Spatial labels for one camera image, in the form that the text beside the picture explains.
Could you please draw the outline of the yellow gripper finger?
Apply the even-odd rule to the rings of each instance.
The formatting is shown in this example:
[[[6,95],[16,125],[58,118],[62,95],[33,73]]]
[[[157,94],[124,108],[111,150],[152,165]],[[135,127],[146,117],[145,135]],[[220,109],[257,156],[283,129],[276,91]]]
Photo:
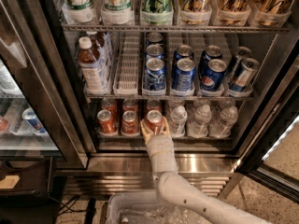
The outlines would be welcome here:
[[[147,127],[146,122],[143,119],[140,121],[140,129],[141,129],[145,144],[147,144],[150,141],[150,139],[153,137],[154,132],[150,128]]]
[[[168,121],[167,121],[166,117],[164,117],[163,126],[162,126],[162,129],[161,129],[161,134],[166,135],[167,137],[171,137],[169,124],[168,124]]]

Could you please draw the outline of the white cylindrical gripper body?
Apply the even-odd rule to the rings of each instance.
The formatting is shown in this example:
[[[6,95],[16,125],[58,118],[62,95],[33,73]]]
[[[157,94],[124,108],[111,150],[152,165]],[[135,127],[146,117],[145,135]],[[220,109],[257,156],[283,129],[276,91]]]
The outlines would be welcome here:
[[[147,151],[155,175],[178,171],[174,142],[171,137],[165,134],[154,135],[147,143]]]

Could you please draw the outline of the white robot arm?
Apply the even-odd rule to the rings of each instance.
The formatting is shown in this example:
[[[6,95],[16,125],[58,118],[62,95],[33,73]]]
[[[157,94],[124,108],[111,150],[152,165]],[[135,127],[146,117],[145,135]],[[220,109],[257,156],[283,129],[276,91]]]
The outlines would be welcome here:
[[[155,134],[140,121],[149,155],[156,195],[165,205],[177,205],[199,214],[211,224],[272,224],[219,199],[207,196],[178,173],[174,142],[166,118]]]

